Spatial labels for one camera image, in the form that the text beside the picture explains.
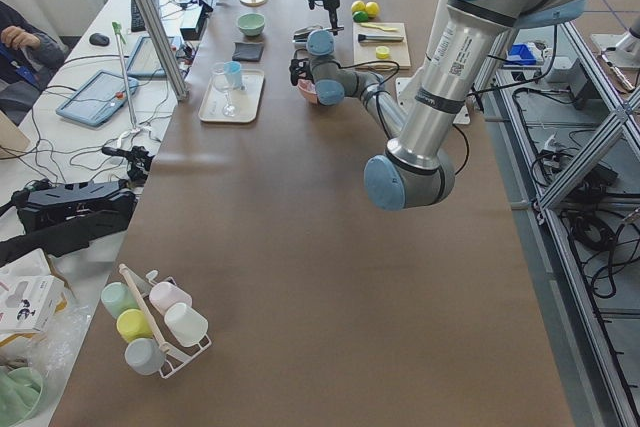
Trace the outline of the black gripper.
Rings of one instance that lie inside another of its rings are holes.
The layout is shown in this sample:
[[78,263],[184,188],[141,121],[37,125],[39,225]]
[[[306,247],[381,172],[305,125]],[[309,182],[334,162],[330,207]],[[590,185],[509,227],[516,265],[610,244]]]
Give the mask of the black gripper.
[[307,0],[310,10],[313,10],[316,6],[322,6],[329,15],[330,31],[332,33],[338,33],[343,29],[338,24],[338,8],[340,7],[340,0]]
[[310,67],[310,60],[308,58],[292,59],[289,65],[289,73],[292,85],[297,85],[300,80],[307,80],[311,83],[314,82]]

